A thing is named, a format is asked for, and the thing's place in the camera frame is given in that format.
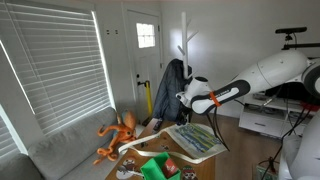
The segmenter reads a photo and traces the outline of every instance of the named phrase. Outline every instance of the window blinds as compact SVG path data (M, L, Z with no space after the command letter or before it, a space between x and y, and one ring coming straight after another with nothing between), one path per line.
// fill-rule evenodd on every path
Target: window blinds
M0 116L0 162L11 158L19 152L6 124Z
M44 134L111 105L91 12L0 0L0 26Z

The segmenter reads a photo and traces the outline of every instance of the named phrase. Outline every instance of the door frame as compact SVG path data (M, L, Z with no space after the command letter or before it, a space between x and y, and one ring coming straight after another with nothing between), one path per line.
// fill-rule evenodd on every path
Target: door frame
M128 17L128 12L137 12L141 14L146 14L150 16L155 16L159 20L159 26L160 26L160 32L159 32L159 48L160 48L160 62L159 62L159 73L157 74L157 80L160 83L160 75L162 73L162 69L164 66L163 63L163 49L162 49L162 20L161 20L161 13L155 10L151 9L145 9L141 8L138 6L130 5L130 4L125 4L124 2L121 3L122 6L122 16L124 20L124 30L125 30L125 38L126 38L126 44L127 44L127 50L128 50L128 59L129 59L129 67L130 67L130 74L131 74L131 85L133 89L133 99L135 103L138 103L138 86L137 86L137 81L136 81L136 69L134 65L134 52L133 52L133 47L132 47L132 39L131 35L129 32L129 17Z

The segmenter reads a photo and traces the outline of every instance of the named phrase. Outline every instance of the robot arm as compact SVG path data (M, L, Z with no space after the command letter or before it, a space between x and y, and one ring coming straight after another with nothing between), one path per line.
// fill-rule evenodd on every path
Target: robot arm
M308 58L301 52L282 51L253 64L237 75L228 85L214 92L207 79L196 77L191 81L187 90L178 93L176 97L197 114L207 114L214 107L223 103L248 93L256 93L278 86L294 77L299 77L302 73L300 81L308 84L305 85L306 89L309 92L312 91L315 97L320 97L320 63L307 67Z

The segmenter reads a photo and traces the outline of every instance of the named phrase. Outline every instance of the red object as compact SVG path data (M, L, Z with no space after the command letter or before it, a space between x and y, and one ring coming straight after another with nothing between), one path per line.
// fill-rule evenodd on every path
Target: red object
M178 171L177 165L172 161L171 158L167 159L161 169L166 178L170 178Z
M318 111L320 109L320 106L318 105L313 105L313 104L308 104L306 102L301 101L301 106L307 110L311 110L311 111Z

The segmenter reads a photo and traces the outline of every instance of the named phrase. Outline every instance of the white coat rack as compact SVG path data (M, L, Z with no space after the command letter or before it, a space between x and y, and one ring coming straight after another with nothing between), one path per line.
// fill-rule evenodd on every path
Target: white coat rack
M181 54L182 54L182 60L183 60L183 77L185 79L188 79L188 42L199 32L196 31L194 33L192 33L189 37L188 37L188 26L191 22L191 20L189 20L187 22L187 15L186 12L182 12L181 13L181 19L182 19L182 48L181 46L178 46L178 49L180 50Z

